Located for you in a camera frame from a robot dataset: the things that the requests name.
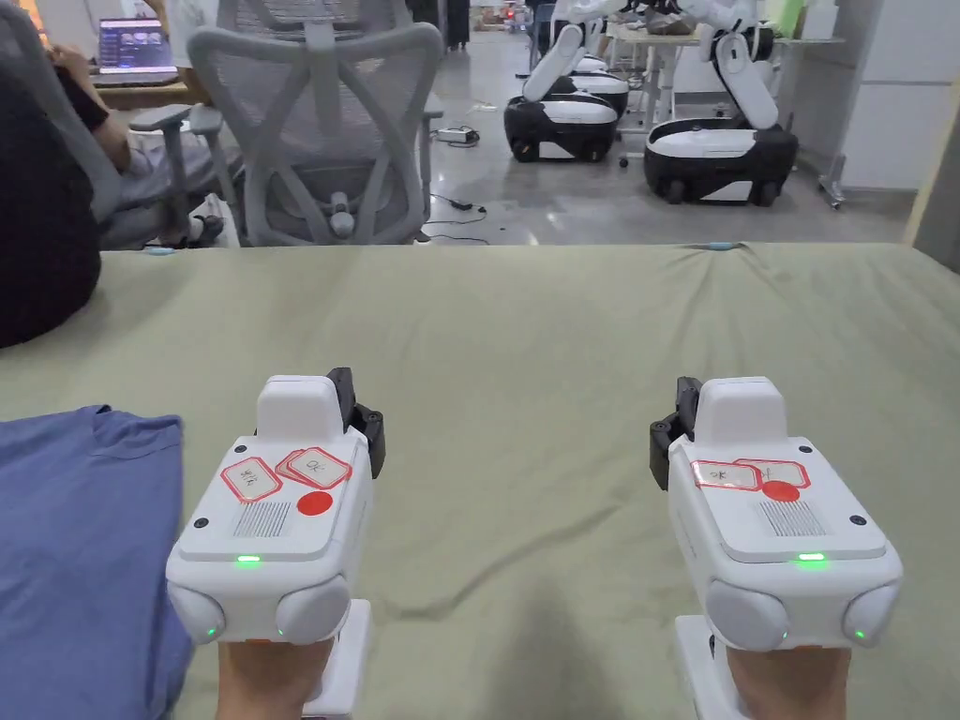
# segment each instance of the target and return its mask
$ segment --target blue cloth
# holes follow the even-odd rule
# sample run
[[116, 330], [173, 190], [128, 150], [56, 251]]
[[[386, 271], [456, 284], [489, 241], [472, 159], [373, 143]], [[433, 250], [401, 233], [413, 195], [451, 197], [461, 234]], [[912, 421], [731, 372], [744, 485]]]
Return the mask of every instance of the blue cloth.
[[192, 648], [166, 594], [180, 419], [86, 407], [0, 423], [0, 704], [154, 720]]

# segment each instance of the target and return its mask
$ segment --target desk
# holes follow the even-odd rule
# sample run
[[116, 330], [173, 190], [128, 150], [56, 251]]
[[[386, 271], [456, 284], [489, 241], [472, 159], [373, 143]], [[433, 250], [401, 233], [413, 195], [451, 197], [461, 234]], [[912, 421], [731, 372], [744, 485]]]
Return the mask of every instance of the desk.
[[100, 97], [115, 110], [143, 110], [165, 105], [192, 105], [193, 96], [183, 83], [162, 87], [98, 87]]
[[[0, 419], [180, 414], [188, 516], [269, 375], [350, 365], [388, 448], [356, 717], [686, 718], [698, 605], [647, 428], [679, 374], [766, 373], [906, 567], [851, 718], [956, 720], [956, 348], [960, 278], [902, 246], [117, 252], [86, 310], [0, 352]], [[206, 645], [177, 720], [216, 695]]]
[[[633, 45], [633, 63], [636, 67], [637, 52], [640, 47], [650, 50], [647, 61], [647, 80], [644, 91], [647, 93], [646, 114], [642, 121], [642, 128], [624, 128], [622, 135], [643, 135], [644, 137], [660, 123], [670, 119], [673, 111], [673, 81], [677, 70], [677, 50], [683, 47], [697, 47], [700, 37], [697, 35], [662, 36], [650, 35], [646, 28], [629, 29], [624, 23], [609, 23], [607, 37], [611, 39], [610, 53], [612, 58], [618, 58], [618, 43]], [[797, 40], [778, 38], [778, 55], [772, 60], [780, 61], [780, 73], [775, 81], [775, 97], [778, 97], [780, 117], [783, 125], [790, 130], [793, 127], [794, 107], [793, 99], [796, 93], [797, 80], [800, 73], [800, 64], [804, 59], [804, 51], [812, 45], [833, 45], [843, 42], [843, 39], [834, 37], [829, 40]], [[626, 160], [632, 157], [643, 157], [643, 153], [621, 153], [621, 166], [626, 166]]]

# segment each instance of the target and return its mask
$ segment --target black and white robot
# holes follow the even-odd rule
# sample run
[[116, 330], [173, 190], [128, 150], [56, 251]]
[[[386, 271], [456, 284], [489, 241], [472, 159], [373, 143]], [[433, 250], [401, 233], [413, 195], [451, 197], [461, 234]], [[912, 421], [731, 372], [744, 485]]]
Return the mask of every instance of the black and white robot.
[[[553, 13], [553, 20], [563, 21], [568, 25], [577, 25], [579, 26], [578, 30], [580, 30], [578, 35], [578, 38], [580, 38], [578, 40], [579, 46], [577, 48], [579, 54], [576, 61], [572, 61], [568, 67], [564, 68], [563, 76], [567, 80], [564, 82], [563, 91], [566, 92], [568, 88], [570, 91], [583, 90], [601, 100], [605, 100], [616, 110], [618, 118], [627, 109], [630, 85], [625, 80], [621, 80], [608, 72], [607, 65], [602, 60], [587, 54], [584, 32], [597, 34], [599, 30], [595, 21], [611, 12], [616, 12], [621, 1], [562, 0], [557, 3]], [[560, 35], [566, 27], [564, 26], [559, 33], [555, 34], [556, 22], [550, 23], [551, 47], [559, 42]]]
[[707, 25], [701, 59], [713, 63], [739, 113], [654, 128], [643, 159], [647, 183], [672, 204], [772, 205], [793, 170], [799, 142], [778, 124], [777, 104], [756, 68], [774, 49], [773, 31], [759, 26], [756, 0], [659, 0], [656, 7]]
[[541, 158], [579, 159], [600, 162], [616, 137], [616, 124], [627, 103], [624, 81], [613, 97], [604, 87], [585, 84], [593, 73], [570, 73], [583, 59], [580, 24], [615, 12], [622, 0], [577, 0], [570, 8], [569, 24], [534, 68], [503, 113], [507, 142], [520, 162]]

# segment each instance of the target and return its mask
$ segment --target chair backrest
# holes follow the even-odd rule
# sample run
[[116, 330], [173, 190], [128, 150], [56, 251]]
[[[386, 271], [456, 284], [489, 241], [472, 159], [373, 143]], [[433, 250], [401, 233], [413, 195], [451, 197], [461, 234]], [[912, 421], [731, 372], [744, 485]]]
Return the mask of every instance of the chair backrest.
[[103, 222], [120, 202], [120, 176], [67, 100], [30, 16], [0, 0], [0, 64], [24, 83], [93, 186], [90, 209]]
[[403, 0], [228, 0], [217, 27], [274, 39], [302, 39], [307, 22], [329, 22], [339, 38], [413, 24]]
[[[221, 0], [222, 11], [250, 2]], [[359, 15], [341, 16], [353, 22]], [[411, 23], [334, 41], [335, 25], [302, 27], [300, 36], [282, 31], [294, 39], [278, 39], [276, 28], [202, 28], [188, 43], [244, 155], [250, 239], [403, 242], [424, 220], [414, 146], [443, 53], [440, 33]], [[348, 237], [331, 226], [338, 210], [356, 218]], [[281, 218], [299, 224], [288, 228]]]

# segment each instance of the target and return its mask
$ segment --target gray floor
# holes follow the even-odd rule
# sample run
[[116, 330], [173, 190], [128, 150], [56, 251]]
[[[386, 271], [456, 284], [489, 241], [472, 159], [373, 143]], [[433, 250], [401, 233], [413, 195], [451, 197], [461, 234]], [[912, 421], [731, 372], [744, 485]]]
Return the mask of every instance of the gray floor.
[[[466, 52], [449, 54], [434, 89], [446, 117], [435, 127], [469, 125], [480, 131], [472, 149], [435, 143], [433, 191], [482, 205], [488, 217], [470, 225], [435, 223], [428, 234], [478, 238], [496, 245], [580, 243], [899, 242], [911, 201], [898, 197], [851, 199], [834, 211], [799, 172], [773, 208], [729, 205], [673, 207], [654, 197], [640, 163], [617, 166], [614, 147], [600, 165], [513, 160], [503, 133], [502, 111], [519, 93], [515, 78], [527, 61], [525, 37], [474, 33]], [[489, 104], [495, 110], [484, 110]], [[476, 213], [434, 200], [433, 219], [466, 220]], [[471, 240], [440, 239], [446, 244]]]

